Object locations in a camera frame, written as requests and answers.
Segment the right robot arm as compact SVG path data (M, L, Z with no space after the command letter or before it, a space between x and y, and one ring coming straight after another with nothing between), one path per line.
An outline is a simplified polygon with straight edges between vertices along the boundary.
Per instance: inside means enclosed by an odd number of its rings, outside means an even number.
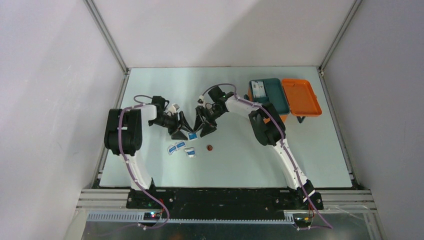
M285 124L274 105L249 101L233 91L225 93L219 84L209 87L205 93L212 102L207 102L204 94L199 96L193 131L199 132L200 137L213 133L217 129L216 120L225 113L247 118L256 140L263 146L271 146L279 156L287 186L293 192L291 204L297 209L308 206L316 192L315 188L289 147Z

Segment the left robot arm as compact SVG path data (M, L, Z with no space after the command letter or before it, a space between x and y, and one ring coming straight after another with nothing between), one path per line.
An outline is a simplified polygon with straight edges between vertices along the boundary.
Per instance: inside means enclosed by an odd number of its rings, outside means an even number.
M138 97L133 98L137 103L134 106L109 110L104 145L114 155L122 157L130 177L130 187L142 191L138 201L145 208L153 208L158 202L158 194L150 190L153 178L143 163L137 160L137 152L143 142L143 118L150 127L157 125L167 129L173 140L187 141L187 134L194 130L177 104L170 105L169 100L159 95L147 96L150 103L141 102Z

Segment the blue white sachet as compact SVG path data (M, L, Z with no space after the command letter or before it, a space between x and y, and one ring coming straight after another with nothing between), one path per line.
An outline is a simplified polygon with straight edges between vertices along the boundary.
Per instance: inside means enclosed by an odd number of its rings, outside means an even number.
M253 98L266 98L267 93L265 89L265 84L263 81L253 80L251 81L251 92Z

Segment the teal divided tray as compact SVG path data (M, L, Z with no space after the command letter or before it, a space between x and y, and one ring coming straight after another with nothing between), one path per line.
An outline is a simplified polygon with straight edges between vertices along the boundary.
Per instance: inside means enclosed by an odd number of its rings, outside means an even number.
M263 81L267 97L253 98L251 81ZM265 78L251 80L248 83L248 98L251 102L265 104L272 103L279 115L285 116L290 113L289 103L283 90L281 80L278 78Z

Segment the orange medicine kit box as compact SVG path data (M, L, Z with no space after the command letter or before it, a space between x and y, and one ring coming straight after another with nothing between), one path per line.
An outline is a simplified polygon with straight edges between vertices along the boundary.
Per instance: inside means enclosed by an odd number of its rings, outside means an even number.
M318 97L308 80L295 78L279 80L281 80L282 88L290 108L288 115L279 115L283 122L289 115L293 115L301 124L305 118L319 117L323 113L318 102ZM244 98L249 100L248 91L244 95Z

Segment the blue alcohol wipe packet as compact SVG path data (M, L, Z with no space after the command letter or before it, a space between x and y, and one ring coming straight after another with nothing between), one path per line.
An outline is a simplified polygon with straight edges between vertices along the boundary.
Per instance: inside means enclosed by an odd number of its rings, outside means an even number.
M196 133L191 133L191 132L188 133L188 140L189 141L194 141L196 139L198 139L198 135Z

